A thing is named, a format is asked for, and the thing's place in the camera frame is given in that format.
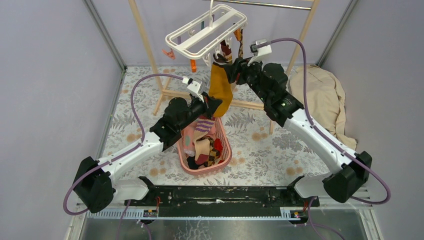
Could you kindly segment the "pink green patterned sock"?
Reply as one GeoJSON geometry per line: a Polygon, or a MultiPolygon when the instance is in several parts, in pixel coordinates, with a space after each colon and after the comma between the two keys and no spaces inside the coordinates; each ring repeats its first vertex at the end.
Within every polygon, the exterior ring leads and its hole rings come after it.
{"type": "Polygon", "coordinates": [[[196,154],[195,144],[194,144],[194,131],[195,128],[192,126],[187,126],[183,130],[182,141],[183,141],[183,150],[184,153],[189,157],[194,157],[196,154]]]}

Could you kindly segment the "red snowflake sock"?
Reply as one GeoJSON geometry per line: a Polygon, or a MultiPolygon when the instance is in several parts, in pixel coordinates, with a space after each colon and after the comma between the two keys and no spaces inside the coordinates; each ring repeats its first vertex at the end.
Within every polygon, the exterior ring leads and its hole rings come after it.
{"type": "Polygon", "coordinates": [[[216,138],[213,142],[213,148],[216,150],[217,153],[221,154],[223,151],[223,144],[222,141],[219,138],[216,138]]]}

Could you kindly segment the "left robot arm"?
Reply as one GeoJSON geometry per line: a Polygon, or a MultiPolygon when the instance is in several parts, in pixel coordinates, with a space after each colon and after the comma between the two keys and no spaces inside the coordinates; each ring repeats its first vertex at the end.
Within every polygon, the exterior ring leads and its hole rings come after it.
{"type": "Polygon", "coordinates": [[[175,97],[168,103],[163,116],[144,135],[116,152],[98,160],[84,158],[78,167],[72,191],[91,213],[98,213],[115,202],[138,200],[148,206],[155,200],[152,183],[137,178],[122,180],[121,176],[138,162],[147,160],[172,147],[182,137],[182,130],[200,117],[211,119],[222,100],[208,96],[192,96],[191,103],[175,97]]]}

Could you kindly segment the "navy sock red cuff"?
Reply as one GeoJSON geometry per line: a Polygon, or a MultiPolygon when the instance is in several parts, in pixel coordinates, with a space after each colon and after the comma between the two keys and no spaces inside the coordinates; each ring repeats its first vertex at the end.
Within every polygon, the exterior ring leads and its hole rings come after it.
{"type": "Polygon", "coordinates": [[[189,156],[187,158],[187,165],[188,165],[189,169],[191,169],[191,170],[198,170],[199,167],[202,166],[202,164],[197,164],[196,163],[194,156],[189,156]]]}

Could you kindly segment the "pink laundry basket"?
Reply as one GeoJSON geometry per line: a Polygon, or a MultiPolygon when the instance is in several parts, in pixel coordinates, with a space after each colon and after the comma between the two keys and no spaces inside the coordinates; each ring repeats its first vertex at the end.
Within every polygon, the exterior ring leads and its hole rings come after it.
{"type": "Polygon", "coordinates": [[[176,145],[180,165],[186,173],[214,174],[230,163],[233,152],[220,118],[200,117],[181,135],[176,145]]]}

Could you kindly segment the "mustard yellow sock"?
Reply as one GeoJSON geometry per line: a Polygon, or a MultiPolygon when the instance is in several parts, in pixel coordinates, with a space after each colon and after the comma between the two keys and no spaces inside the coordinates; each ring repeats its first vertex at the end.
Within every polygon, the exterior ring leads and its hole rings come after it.
{"type": "Polygon", "coordinates": [[[224,116],[232,103],[233,92],[225,69],[222,65],[215,62],[211,66],[208,94],[215,99],[222,100],[213,116],[215,118],[224,116]]]}

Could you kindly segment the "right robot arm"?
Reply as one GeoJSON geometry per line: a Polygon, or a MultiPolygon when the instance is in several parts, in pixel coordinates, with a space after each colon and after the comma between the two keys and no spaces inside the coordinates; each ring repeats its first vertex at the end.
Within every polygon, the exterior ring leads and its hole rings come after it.
{"type": "Polygon", "coordinates": [[[328,196],[339,203],[353,198],[365,184],[372,157],[366,152],[357,153],[340,142],[310,115],[304,105],[287,89],[288,76],[278,63],[248,63],[237,58],[222,66],[229,83],[247,85],[263,103],[266,115],[282,128],[303,141],[325,163],[329,172],[296,178],[287,191],[287,201],[301,205],[307,198],[328,196]]]}

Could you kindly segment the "beige purple striped sock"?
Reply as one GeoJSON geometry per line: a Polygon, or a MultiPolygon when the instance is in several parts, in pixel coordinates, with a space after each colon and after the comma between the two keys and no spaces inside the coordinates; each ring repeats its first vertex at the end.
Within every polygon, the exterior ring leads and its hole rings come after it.
{"type": "Polygon", "coordinates": [[[215,127],[215,119],[199,118],[194,130],[195,161],[199,154],[209,153],[209,134],[215,127]]]}

